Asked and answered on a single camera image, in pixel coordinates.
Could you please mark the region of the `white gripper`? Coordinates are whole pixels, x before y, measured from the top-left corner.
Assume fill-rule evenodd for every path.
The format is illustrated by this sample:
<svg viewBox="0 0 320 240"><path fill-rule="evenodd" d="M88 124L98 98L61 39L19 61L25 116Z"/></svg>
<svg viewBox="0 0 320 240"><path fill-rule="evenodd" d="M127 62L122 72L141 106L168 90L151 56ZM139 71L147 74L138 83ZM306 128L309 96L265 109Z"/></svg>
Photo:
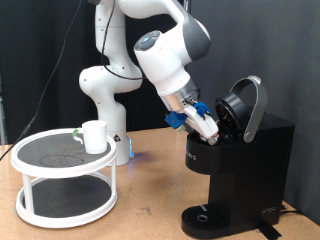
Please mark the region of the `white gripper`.
<svg viewBox="0 0 320 240"><path fill-rule="evenodd" d="M186 123L199 133L202 141L208 141L213 146L218 140L218 126L212 118L212 112L204 103L196 103L194 106L187 104L184 108Z"/></svg>

